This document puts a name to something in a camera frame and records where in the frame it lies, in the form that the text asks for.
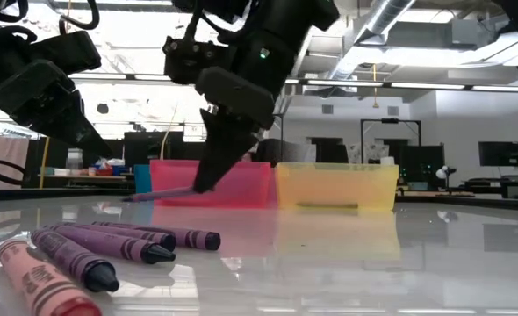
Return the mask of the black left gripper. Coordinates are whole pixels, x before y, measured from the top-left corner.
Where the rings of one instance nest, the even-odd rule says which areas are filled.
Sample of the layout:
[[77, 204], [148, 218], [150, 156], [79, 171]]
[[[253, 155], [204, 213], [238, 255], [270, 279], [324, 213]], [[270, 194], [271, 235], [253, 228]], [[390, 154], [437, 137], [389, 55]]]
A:
[[85, 31], [26, 43], [5, 55], [10, 71], [0, 82], [0, 110], [16, 123], [43, 132], [71, 147], [109, 158], [112, 150], [84, 117], [84, 101], [69, 77], [101, 66], [101, 57]]

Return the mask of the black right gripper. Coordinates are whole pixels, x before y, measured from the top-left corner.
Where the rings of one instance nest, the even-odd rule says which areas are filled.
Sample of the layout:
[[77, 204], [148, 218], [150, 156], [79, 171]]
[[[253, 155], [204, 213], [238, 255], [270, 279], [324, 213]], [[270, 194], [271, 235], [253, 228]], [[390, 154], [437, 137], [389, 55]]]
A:
[[272, 127], [273, 96], [228, 69], [231, 61], [228, 47], [168, 36], [162, 51], [165, 54], [164, 75], [173, 83], [193, 85], [208, 102], [229, 112], [220, 109], [213, 114], [200, 110], [206, 140], [192, 189], [197, 193], [214, 190], [258, 142], [255, 126]]

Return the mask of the brownish orange crayon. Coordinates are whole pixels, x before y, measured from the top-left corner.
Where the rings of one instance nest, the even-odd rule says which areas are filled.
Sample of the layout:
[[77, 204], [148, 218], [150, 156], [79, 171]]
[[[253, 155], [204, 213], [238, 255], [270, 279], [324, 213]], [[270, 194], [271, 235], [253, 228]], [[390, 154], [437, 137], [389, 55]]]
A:
[[320, 209], [357, 209], [358, 204], [323, 204], [323, 203], [297, 203], [298, 207], [303, 208], [320, 208]]

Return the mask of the red crayon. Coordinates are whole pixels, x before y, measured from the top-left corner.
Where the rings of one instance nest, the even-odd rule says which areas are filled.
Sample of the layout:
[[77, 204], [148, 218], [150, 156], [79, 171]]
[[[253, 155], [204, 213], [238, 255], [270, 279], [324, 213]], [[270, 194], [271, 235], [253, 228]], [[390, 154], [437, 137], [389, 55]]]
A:
[[0, 245], [0, 263], [32, 316], [102, 316], [97, 304], [52, 263], [32, 255], [26, 241]]

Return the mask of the clear plastic jar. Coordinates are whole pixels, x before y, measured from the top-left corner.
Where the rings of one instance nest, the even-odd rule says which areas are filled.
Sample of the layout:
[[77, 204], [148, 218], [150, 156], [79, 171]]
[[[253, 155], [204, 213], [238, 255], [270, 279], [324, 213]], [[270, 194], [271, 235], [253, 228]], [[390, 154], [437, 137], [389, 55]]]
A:
[[70, 148], [67, 154], [66, 168], [80, 170], [83, 168], [83, 151], [79, 148]]

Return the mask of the small pink plastic bin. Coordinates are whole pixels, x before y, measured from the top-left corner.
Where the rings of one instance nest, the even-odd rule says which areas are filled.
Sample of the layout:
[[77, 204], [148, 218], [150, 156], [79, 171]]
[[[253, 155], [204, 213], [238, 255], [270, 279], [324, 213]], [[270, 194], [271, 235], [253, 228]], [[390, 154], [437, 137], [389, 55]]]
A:
[[[152, 160], [149, 164], [152, 191], [191, 186], [198, 161]], [[159, 206], [263, 208], [268, 203], [271, 167], [267, 162], [238, 162], [213, 191], [155, 200]]]

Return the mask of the wooden shelf table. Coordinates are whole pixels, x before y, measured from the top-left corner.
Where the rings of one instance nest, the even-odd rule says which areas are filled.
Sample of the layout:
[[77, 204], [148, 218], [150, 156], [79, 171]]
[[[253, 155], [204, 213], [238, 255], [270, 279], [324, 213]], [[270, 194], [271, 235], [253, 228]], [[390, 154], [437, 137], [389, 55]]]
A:
[[44, 188], [99, 188], [133, 190], [135, 183], [129, 176], [44, 176]]

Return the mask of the black partition panels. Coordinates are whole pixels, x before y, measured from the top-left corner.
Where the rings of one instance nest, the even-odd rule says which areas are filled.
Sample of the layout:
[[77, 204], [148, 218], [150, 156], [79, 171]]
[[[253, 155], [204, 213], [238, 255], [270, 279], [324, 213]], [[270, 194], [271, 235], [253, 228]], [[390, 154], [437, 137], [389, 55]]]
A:
[[[160, 157], [162, 139], [165, 132], [131, 132], [125, 133], [119, 140], [104, 140], [106, 146], [112, 151], [111, 158], [121, 168], [114, 171], [114, 175], [128, 171], [135, 165], [148, 165], [150, 160]], [[33, 176], [36, 168], [40, 168], [44, 156], [46, 139], [31, 140], [27, 152], [25, 169]], [[163, 149], [163, 158], [170, 160], [200, 160], [204, 150], [202, 140], [190, 141], [183, 132], [170, 132]], [[70, 145], [51, 139], [47, 150], [45, 167], [47, 169], [65, 169], [68, 155], [75, 152]]]

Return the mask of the pink cloth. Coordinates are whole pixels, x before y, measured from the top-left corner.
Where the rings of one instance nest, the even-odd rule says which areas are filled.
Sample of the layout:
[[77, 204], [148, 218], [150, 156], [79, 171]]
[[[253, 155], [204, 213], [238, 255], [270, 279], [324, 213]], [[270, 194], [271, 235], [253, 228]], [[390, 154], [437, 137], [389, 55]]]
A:
[[0, 136], [0, 190], [21, 188], [28, 148], [26, 138]]

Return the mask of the large teal plastic bin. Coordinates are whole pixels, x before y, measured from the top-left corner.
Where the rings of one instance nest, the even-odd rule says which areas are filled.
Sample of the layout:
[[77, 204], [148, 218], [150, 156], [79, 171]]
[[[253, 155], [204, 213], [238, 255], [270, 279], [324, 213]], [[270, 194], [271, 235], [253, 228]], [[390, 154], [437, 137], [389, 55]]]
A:
[[154, 198], [151, 196], [152, 182], [149, 165], [135, 165], [133, 173], [135, 182], [135, 195], [133, 196], [133, 201], [143, 202], [153, 200]]

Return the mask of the small yellow plastic bin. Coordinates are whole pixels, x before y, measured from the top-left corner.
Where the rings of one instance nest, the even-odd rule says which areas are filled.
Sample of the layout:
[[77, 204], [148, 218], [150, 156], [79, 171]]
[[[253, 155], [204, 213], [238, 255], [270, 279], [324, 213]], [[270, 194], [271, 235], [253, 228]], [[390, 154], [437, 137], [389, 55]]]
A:
[[381, 164], [284, 162], [276, 167], [278, 205], [358, 204], [360, 209], [394, 206], [399, 167]]

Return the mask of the black cabinet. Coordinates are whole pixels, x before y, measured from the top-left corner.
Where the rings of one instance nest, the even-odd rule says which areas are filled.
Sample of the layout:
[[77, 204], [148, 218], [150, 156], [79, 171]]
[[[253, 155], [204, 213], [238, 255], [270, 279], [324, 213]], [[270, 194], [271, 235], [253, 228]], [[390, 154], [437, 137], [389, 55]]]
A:
[[429, 190], [445, 188], [436, 175], [444, 164], [443, 146], [406, 146], [399, 151], [399, 176], [406, 183], [426, 183]]

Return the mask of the LED light bar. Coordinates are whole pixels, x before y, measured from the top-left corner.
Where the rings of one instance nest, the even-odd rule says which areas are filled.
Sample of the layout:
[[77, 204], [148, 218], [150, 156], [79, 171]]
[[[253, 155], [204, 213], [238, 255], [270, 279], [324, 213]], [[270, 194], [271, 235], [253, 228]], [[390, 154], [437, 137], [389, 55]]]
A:
[[[165, 84], [172, 83], [165, 75], [138, 75], [138, 74], [106, 74], [80, 73], [69, 76], [78, 83], [113, 83], [113, 84]], [[327, 79], [291, 78], [285, 81], [290, 86], [319, 86], [338, 88], [377, 88], [400, 90], [454, 90], [469, 92], [518, 93], [518, 86], [514, 85], [471, 85], [451, 83], [405, 83], [405, 82], [378, 82], [378, 81], [338, 81]]]

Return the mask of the white desk lamp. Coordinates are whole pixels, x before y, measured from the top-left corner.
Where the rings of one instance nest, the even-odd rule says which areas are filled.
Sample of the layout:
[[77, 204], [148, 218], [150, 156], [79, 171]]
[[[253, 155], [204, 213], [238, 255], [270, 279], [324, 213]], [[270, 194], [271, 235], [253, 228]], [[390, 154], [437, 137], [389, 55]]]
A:
[[437, 178], [448, 181], [450, 176], [457, 172], [456, 168], [452, 168], [449, 166], [442, 166], [436, 172], [435, 175]]

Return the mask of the black computer monitor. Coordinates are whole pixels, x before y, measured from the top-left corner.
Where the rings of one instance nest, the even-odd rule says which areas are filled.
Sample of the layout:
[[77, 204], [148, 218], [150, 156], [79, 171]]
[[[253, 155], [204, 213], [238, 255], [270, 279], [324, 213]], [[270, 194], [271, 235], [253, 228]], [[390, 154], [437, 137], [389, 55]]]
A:
[[480, 141], [478, 153], [482, 167], [518, 167], [518, 142]]

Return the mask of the black metal stand frame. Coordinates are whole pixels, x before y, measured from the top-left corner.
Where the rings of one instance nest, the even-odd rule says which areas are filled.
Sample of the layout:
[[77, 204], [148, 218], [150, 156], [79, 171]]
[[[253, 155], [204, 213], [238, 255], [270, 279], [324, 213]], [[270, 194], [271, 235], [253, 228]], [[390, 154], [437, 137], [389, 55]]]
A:
[[360, 120], [360, 132], [361, 132], [361, 135], [360, 135], [360, 147], [361, 147], [361, 163], [364, 164], [364, 135], [365, 135], [365, 131], [364, 131], [364, 124], [366, 122], [372, 122], [372, 123], [381, 123], [381, 124], [399, 124], [399, 123], [403, 123], [404, 125], [406, 125], [407, 127], [410, 127], [410, 124], [416, 124], [417, 125], [417, 131], [413, 131], [416, 136], [418, 137], [417, 140], [418, 140], [418, 146], [421, 147], [422, 146], [422, 128], [421, 128], [421, 121], [420, 120], [411, 120], [411, 119], [399, 119], [399, 118], [380, 118], [380, 119], [375, 119], [375, 118], [361, 118]]

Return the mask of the silver spiral ventilation duct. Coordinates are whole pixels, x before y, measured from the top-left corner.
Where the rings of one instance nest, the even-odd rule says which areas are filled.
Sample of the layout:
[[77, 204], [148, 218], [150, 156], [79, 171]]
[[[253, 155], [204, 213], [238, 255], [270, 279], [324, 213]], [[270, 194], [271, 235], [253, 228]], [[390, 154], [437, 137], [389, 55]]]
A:
[[416, 0], [373, 0], [370, 10], [353, 20], [352, 27], [342, 37], [342, 57], [327, 79], [346, 80], [355, 69], [371, 60], [376, 47], [388, 40], [389, 31]]

